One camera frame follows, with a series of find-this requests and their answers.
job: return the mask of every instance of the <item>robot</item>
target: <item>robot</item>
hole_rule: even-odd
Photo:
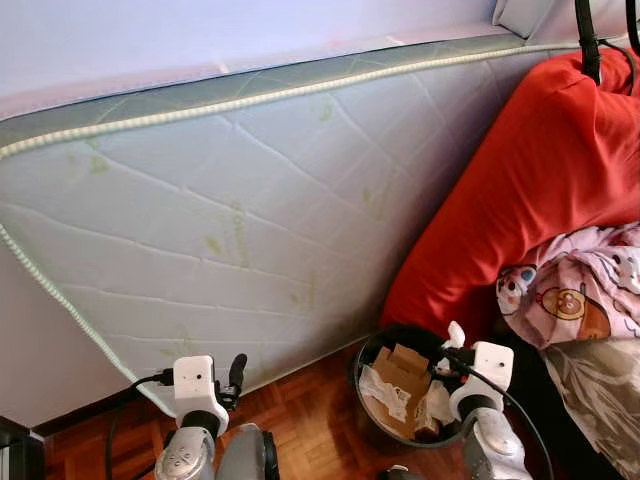
[[[503,393],[511,381],[513,351],[488,342],[464,349],[459,341],[449,341],[443,346],[442,354],[448,362],[439,364],[440,373],[455,376],[475,372],[450,397],[451,411],[462,422],[463,456],[471,478],[532,480],[524,466],[522,442],[503,413]],[[215,439],[227,430],[228,411],[237,406],[246,362],[246,355],[236,357],[229,374],[229,386],[225,388],[213,378],[211,357],[183,357],[175,362],[173,378],[179,428],[157,459],[154,470],[157,480],[215,479]],[[241,427],[221,460],[217,478],[279,480],[272,435],[253,424]],[[401,466],[392,467],[380,478],[422,480]]]

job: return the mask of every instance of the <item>red cushion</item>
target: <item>red cushion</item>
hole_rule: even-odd
[[[457,320],[477,339],[496,318],[501,267],[561,233],[640,220],[640,81],[627,96],[615,50],[602,51],[599,87],[580,65],[557,57],[522,81],[405,261],[383,325],[447,336]]]

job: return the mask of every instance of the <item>parquet floor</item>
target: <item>parquet floor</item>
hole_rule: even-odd
[[[358,432],[355,397],[345,377],[353,351],[334,354],[243,397],[232,416],[233,428],[218,441],[218,456],[238,425],[253,422],[273,433],[282,480],[373,480],[396,463],[426,480],[468,479],[460,445],[388,456],[367,444]],[[47,480],[104,480],[104,442],[112,417],[109,412],[48,438]],[[114,479],[130,480],[149,465],[174,428],[173,419],[147,400],[128,404],[113,446]],[[152,474],[145,477],[152,479]]]

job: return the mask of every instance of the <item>white mattress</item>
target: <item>white mattress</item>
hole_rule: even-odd
[[[520,45],[402,47],[5,121],[0,234],[129,378],[189,354],[223,376],[245,352],[255,388],[375,327],[500,107],[567,48]],[[170,391],[146,394],[171,411]]]

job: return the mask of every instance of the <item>cardboard box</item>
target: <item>cardboard box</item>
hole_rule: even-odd
[[[440,435],[440,422],[427,411],[427,395],[422,397],[416,407],[414,437],[419,442],[433,442]]]
[[[389,415],[389,408],[379,400],[365,396],[363,401],[369,412],[380,423],[388,426],[393,433],[407,440],[414,438],[415,410],[420,399],[427,393],[431,374],[427,371],[429,360],[418,352],[396,344],[393,352],[382,347],[371,366],[385,383],[390,383],[411,394],[407,403],[407,417],[404,422]]]

